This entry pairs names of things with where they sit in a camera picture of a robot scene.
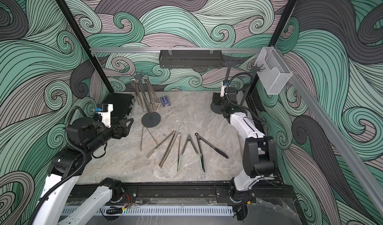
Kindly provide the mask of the grey utensil stand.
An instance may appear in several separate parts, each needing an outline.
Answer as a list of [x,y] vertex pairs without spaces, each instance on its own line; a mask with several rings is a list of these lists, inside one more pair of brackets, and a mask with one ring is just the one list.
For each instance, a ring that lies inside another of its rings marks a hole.
[[243,97],[242,97],[239,105],[244,105],[245,99],[246,99],[249,91],[253,87],[254,82],[257,82],[257,79],[256,79],[257,73],[263,71],[264,69],[265,69],[264,63],[257,63],[257,62],[255,62],[255,63],[252,64],[252,67],[251,67],[252,80],[247,85],[247,87],[244,89]]
[[[232,65],[228,65],[226,69],[226,74],[224,77],[224,80],[229,80],[229,74],[231,70]],[[236,102],[237,99],[237,91],[235,88],[226,88],[226,94],[225,96],[228,96],[229,99],[232,99],[234,102]]]
[[157,113],[157,111],[152,110],[148,90],[143,77],[145,76],[142,73],[137,73],[134,76],[134,79],[138,81],[138,87],[140,89],[140,95],[144,106],[144,115],[141,119],[141,122],[144,127],[153,128],[159,125],[161,122],[161,116],[159,113]]

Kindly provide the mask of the steel tongs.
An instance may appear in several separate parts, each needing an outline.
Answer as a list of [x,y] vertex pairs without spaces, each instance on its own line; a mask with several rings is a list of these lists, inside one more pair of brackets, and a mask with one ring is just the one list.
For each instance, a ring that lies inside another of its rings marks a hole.
[[136,79],[132,79],[131,80],[131,84],[132,84],[132,87],[133,87],[133,91],[134,91],[134,94],[135,94],[136,101],[137,101],[138,105],[141,107],[141,110],[144,111],[144,106],[143,106],[142,98],[141,98],[141,95],[140,95],[140,89],[138,87],[138,81]]
[[159,152],[162,147],[163,153],[161,155],[161,159],[159,160],[159,167],[162,168],[164,162],[166,161],[172,146],[174,145],[174,141],[176,138],[176,131],[173,130],[170,134],[168,134],[162,141],[160,141],[154,148],[152,148],[146,155],[147,159],[150,159],[155,153]]
[[160,101],[159,97],[156,95],[155,90],[154,90],[149,78],[143,77],[143,80],[144,80],[145,85],[146,85],[147,90],[148,90],[152,110],[158,111],[158,109],[160,108],[160,105],[161,105],[161,101]]
[[140,151],[147,150],[157,145],[154,137],[146,127],[142,127],[141,129],[141,139],[139,144]]

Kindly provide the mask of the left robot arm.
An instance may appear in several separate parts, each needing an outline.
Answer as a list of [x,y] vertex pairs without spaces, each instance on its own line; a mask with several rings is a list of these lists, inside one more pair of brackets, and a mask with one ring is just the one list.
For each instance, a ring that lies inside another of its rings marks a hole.
[[112,124],[112,104],[98,104],[95,111],[100,115],[100,121],[88,117],[79,106],[69,113],[64,128],[67,146],[51,161],[43,193],[29,220],[30,225],[58,225],[70,192],[85,166],[95,157],[94,152],[100,147],[106,148],[110,139],[129,135],[133,118]]

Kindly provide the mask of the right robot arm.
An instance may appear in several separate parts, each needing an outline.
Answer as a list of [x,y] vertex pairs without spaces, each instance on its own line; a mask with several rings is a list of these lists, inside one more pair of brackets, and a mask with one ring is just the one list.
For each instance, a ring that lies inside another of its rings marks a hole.
[[213,94],[213,109],[233,126],[244,140],[242,171],[233,178],[236,191],[248,191],[260,182],[275,179],[277,171],[276,141],[258,130],[245,109],[236,104],[236,89],[223,85]]

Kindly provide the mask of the blue card box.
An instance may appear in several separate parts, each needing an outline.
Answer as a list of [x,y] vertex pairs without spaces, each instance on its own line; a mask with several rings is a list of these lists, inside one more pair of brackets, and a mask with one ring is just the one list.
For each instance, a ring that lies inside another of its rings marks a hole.
[[162,106],[170,106],[171,105],[170,99],[167,95],[161,96],[160,101],[162,103]]

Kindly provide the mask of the black wall shelf rack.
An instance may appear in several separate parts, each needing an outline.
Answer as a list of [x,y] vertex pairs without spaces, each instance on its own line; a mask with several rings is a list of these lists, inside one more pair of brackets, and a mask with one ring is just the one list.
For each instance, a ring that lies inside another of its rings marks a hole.
[[159,54],[161,68],[165,69],[215,69],[223,65],[221,51],[168,51]]

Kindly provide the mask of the aluminium rail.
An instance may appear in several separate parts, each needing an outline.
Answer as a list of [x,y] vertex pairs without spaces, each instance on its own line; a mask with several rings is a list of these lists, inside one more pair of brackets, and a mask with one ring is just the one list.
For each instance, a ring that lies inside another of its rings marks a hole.
[[262,48],[182,48],[182,47],[93,47],[91,53],[160,53],[162,50],[173,51],[221,51],[224,54],[255,54]]

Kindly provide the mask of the clear plastic wall bin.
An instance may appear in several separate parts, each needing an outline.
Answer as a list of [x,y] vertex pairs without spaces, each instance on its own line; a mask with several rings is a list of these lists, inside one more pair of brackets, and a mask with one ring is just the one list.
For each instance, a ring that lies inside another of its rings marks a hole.
[[279,94],[292,77],[287,60],[275,47],[263,47],[254,68],[268,95]]

